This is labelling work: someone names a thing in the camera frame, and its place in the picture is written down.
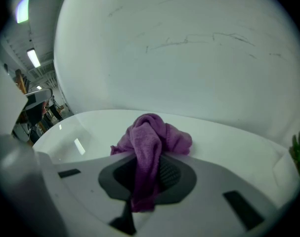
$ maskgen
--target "ceiling light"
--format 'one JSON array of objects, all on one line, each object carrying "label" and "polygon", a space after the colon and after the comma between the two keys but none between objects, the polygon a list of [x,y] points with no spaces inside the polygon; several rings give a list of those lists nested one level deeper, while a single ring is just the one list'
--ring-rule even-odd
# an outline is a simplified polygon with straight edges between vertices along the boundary
[{"label": "ceiling light", "polygon": [[29,7],[29,0],[21,0],[16,8],[16,21],[17,23],[21,23],[27,21],[28,16],[28,7]]},{"label": "ceiling light", "polygon": [[33,66],[35,66],[35,68],[41,66],[40,62],[39,62],[39,60],[37,58],[36,51],[35,51],[34,48],[31,48],[31,49],[27,50],[27,54],[28,54],[29,59],[31,60]]}]

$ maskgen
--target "scuff mark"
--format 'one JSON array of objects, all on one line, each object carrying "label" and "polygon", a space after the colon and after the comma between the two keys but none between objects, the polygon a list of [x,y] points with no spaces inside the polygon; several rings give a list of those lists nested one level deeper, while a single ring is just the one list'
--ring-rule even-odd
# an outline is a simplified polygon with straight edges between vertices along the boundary
[{"label": "scuff mark", "polygon": [[123,8],[123,6],[120,6],[119,8],[115,9],[114,11],[110,12],[108,17],[112,17],[112,15],[118,11],[120,11]]},{"label": "scuff mark", "polygon": [[236,34],[236,33],[232,33],[232,34],[213,33],[213,40],[215,40],[215,35],[228,36],[228,37],[233,38],[235,40],[239,40],[239,41],[245,42],[249,45],[255,46],[253,43],[249,42],[249,40],[246,37],[244,37],[242,35],[239,35],[239,34]]},{"label": "scuff mark", "polygon": [[269,55],[275,55],[278,56],[279,58],[282,58],[282,55],[280,53],[270,53]]},{"label": "scuff mark", "polygon": [[186,37],[189,37],[189,36],[195,36],[195,37],[203,37],[203,38],[210,38],[210,34],[187,34]]},{"label": "scuff mark", "polygon": [[243,28],[245,28],[245,29],[248,29],[248,30],[250,30],[250,31],[252,31],[252,32],[256,32],[256,30],[255,30],[254,28],[249,27],[249,26],[247,26],[247,25],[244,25],[244,22],[241,21],[241,20],[237,22],[237,25],[240,26],[240,27],[243,27]]},{"label": "scuff mark", "polygon": [[206,42],[206,41],[189,41],[188,36],[186,36],[186,38],[181,42],[168,42],[168,43],[166,42],[157,47],[151,48],[150,50],[154,50],[154,49],[158,49],[158,48],[162,48],[162,47],[166,47],[166,46],[170,46],[170,45],[182,45],[182,44],[188,44],[188,43],[208,43],[208,42]]},{"label": "scuff mark", "polygon": [[162,22],[157,23],[155,26],[153,26],[153,28],[159,27],[162,25]]},{"label": "scuff mark", "polygon": [[144,36],[144,35],[145,35],[145,32],[138,34],[136,37],[138,38],[138,37],[141,37],[141,36]]},{"label": "scuff mark", "polygon": [[254,59],[257,59],[254,55],[252,55],[252,54],[250,54],[250,53],[248,53],[248,55],[251,56],[251,57],[254,58]]},{"label": "scuff mark", "polygon": [[144,10],[147,9],[147,8],[148,8],[148,6],[143,7],[142,9],[138,9],[138,10],[136,10],[135,12],[133,12],[131,15],[134,15],[134,14],[136,14],[136,13],[142,12],[142,11],[144,11]]},{"label": "scuff mark", "polygon": [[273,56],[278,56],[279,58],[283,59],[284,61],[288,62],[289,61],[287,59],[285,59],[281,53],[270,53],[269,55],[273,55]]},{"label": "scuff mark", "polygon": [[166,2],[169,2],[169,1],[173,1],[173,0],[165,0],[165,1],[163,1],[163,2],[157,3],[157,5],[163,4],[163,3],[166,3]]}]

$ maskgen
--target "white curved panel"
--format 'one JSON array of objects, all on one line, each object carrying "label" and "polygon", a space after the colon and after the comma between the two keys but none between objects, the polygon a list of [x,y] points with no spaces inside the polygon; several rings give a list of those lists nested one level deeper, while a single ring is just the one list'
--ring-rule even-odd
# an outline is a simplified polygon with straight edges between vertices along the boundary
[{"label": "white curved panel", "polygon": [[54,59],[74,113],[177,114],[284,146],[300,131],[300,35],[276,0],[64,0]]}]

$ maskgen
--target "fluorescent light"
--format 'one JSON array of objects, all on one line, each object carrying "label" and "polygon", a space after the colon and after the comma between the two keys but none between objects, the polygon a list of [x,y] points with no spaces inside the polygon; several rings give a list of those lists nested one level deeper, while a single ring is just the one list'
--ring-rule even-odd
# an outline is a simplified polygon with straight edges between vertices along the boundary
[{"label": "fluorescent light", "polygon": [[33,66],[35,66],[35,68],[41,66],[40,62],[39,62],[39,60],[37,58],[36,51],[35,51],[34,48],[31,48],[31,49],[27,50],[27,54],[28,54],[29,59],[31,60]]},{"label": "fluorescent light", "polygon": [[83,148],[83,146],[81,145],[80,141],[78,140],[78,138],[76,138],[76,140],[74,141],[78,151],[80,152],[81,155],[85,154],[85,149]]},{"label": "fluorescent light", "polygon": [[21,23],[27,21],[29,18],[28,15],[29,0],[21,0],[16,8],[16,21]]}]

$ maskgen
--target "white plastic surface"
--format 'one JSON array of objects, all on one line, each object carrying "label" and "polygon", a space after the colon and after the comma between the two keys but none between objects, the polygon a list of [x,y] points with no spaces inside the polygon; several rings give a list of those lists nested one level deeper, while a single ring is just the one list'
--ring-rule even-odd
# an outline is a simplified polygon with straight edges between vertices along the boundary
[{"label": "white plastic surface", "polygon": [[276,0],[64,0],[54,66],[73,113],[148,110],[290,146],[300,35]]},{"label": "white plastic surface", "polygon": [[8,75],[0,60],[0,134],[11,134],[28,99]]},{"label": "white plastic surface", "polygon": [[[110,155],[134,120],[147,112],[103,110],[74,115],[46,132],[34,150],[53,163],[83,161]],[[294,194],[299,177],[284,147],[243,130],[196,118],[157,113],[166,123],[193,138],[190,156],[219,164],[239,175],[281,207]],[[81,154],[74,141],[85,150]]]}]

